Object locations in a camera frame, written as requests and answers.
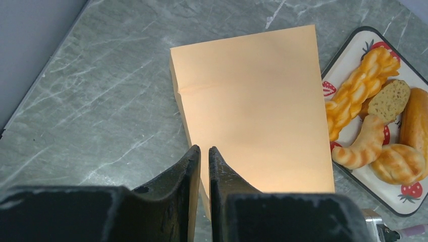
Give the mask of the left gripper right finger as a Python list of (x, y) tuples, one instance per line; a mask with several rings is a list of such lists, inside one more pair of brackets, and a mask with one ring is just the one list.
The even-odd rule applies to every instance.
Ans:
[(262, 193), (208, 152), (213, 241), (371, 241), (362, 211), (332, 193)]

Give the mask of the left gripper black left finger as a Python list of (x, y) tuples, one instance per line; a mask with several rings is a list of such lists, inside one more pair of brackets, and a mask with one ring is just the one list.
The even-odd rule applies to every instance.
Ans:
[(1, 192), (1, 241), (193, 241), (200, 148), (146, 182)]

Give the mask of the brown paper bag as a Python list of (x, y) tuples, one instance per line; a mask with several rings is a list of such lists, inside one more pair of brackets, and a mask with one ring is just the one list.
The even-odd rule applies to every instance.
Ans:
[(262, 192), (335, 191), (314, 25), (173, 47), (170, 70), (207, 217), (211, 147)]

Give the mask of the curved croissant fake bread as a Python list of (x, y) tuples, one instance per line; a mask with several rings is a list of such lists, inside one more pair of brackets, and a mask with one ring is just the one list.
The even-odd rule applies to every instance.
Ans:
[(361, 168), (379, 157), (383, 142), (383, 121), (376, 115), (368, 115), (352, 145), (332, 149), (332, 160), (350, 170)]

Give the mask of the strawberry pattern tray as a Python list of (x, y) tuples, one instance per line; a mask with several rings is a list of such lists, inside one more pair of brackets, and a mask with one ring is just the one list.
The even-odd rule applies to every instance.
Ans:
[(399, 215), (427, 197), (427, 81), (376, 29), (357, 28), (323, 73), (336, 165)]

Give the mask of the round orange fake bun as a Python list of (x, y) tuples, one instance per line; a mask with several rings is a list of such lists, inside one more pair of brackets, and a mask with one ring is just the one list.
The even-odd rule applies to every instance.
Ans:
[(425, 157), (403, 144), (382, 147), (379, 157), (369, 167), (380, 180), (392, 185), (412, 185), (426, 170)]

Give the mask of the braided orange fake bread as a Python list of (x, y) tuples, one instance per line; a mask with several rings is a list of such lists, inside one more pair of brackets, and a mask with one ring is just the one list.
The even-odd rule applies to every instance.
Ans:
[(377, 94), (389, 77), (397, 76), (400, 67), (398, 59), (384, 47), (364, 56), (333, 98), (325, 102), (330, 141), (339, 138), (341, 130), (360, 113), (362, 104)]

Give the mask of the long orange fake baguette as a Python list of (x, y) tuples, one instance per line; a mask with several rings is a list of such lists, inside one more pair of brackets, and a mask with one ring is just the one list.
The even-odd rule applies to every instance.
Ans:
[(427, 92), (412, 88), (402, 116), (401, 148), (407, 170), (400, 183), (410, 185), (427, 176)]

